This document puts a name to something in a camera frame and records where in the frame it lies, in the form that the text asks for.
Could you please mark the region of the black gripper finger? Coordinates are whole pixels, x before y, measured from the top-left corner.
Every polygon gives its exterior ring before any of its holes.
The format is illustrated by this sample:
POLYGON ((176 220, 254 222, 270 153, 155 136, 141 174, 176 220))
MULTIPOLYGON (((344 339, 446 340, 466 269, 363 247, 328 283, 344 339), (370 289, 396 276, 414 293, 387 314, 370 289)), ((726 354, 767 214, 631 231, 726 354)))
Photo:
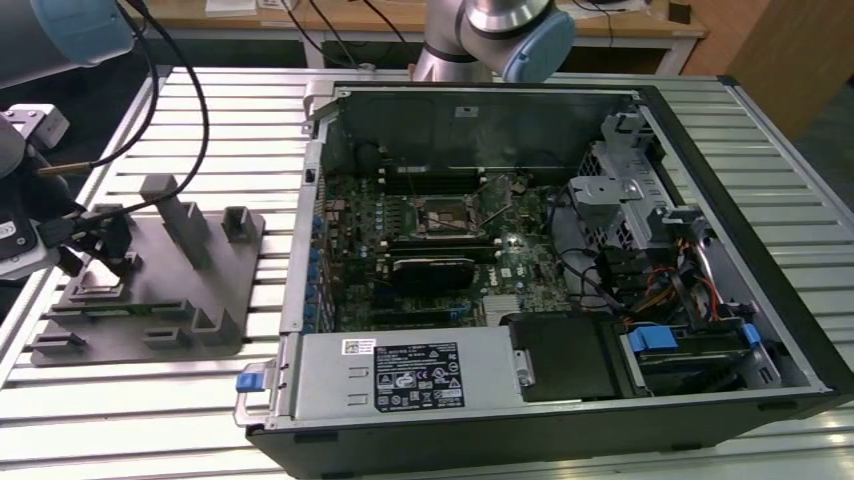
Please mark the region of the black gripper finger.
POLYGON ((71 219, 53 219, 37 226, 40 239, 49 250, 59 254, 56 266, 68 276, 77 276, 84 267, 79 256, 72 252, 76 248, 75 222, 71 219))
POLYGON ((132 269, 132 262, 127 259, 132 242, 129 226, 128 215, 112 212, 83 222, 83 252, 119 277, 124 277, 132 269))

